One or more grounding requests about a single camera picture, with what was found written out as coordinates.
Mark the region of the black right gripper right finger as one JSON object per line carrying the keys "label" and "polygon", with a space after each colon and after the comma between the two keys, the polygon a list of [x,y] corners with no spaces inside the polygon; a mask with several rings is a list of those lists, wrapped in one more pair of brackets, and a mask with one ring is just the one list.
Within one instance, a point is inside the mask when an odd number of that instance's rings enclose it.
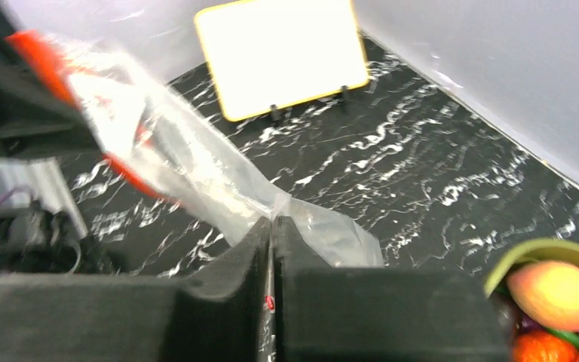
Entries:
{"label": "black right gripper right finger", "polygon": [[509,361],[481,286],[460,272],[335,268],[293,219],[272,225],[279,361]]}

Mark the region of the clear zip bag orange zipper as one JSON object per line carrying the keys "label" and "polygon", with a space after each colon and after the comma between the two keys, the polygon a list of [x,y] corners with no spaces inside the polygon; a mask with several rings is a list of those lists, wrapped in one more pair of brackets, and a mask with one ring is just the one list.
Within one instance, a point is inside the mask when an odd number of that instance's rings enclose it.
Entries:
{"label": "clear zip bag orange zipper", "polygon": [[181,204],[236,244],[260,218],[288,216],[335,267],[381,267],[378,240],[349,216],[271,183],[237,147],[119,46],[39,35],[7,43],[84,116],[99,148],[139,189]]}

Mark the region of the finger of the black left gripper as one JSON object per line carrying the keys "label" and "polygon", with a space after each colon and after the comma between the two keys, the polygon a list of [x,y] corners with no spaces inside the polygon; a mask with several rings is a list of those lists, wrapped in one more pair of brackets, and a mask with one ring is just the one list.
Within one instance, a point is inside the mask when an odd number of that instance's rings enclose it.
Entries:
{"label": "finger of the black left gripper", "polygon": [[96,150],[81,113],[54,96],[7,43],[14,33],[0,7],[0,157],[32,160]]}

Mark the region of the orange toy tangerine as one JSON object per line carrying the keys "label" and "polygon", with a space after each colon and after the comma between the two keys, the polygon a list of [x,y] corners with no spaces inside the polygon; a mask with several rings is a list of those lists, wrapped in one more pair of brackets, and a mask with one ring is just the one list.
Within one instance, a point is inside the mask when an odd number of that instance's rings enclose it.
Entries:
{"label": "orange toy tangerine", "polygon": [[513,343],[514,362],[573,362],[578,356],[570,342],[541,330],[522,334]]}

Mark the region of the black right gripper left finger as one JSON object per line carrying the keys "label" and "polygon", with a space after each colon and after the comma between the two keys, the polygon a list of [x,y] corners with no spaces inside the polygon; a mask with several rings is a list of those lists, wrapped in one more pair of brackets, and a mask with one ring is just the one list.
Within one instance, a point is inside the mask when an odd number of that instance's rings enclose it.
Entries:
{"label": "black right gripper left finger", "polygon": [[254,361],[270,231],[185,278],[0,275],[0,361]]}

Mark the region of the toy peach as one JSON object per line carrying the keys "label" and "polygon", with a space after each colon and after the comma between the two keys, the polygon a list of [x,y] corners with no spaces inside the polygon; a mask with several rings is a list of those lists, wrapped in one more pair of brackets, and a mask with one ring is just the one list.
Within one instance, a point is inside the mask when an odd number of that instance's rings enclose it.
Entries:
{"label": "toy peach", "polygon": [[530,318],[555,330],[579,332],[579,267],[541,261],[510,273],[507,289]]}

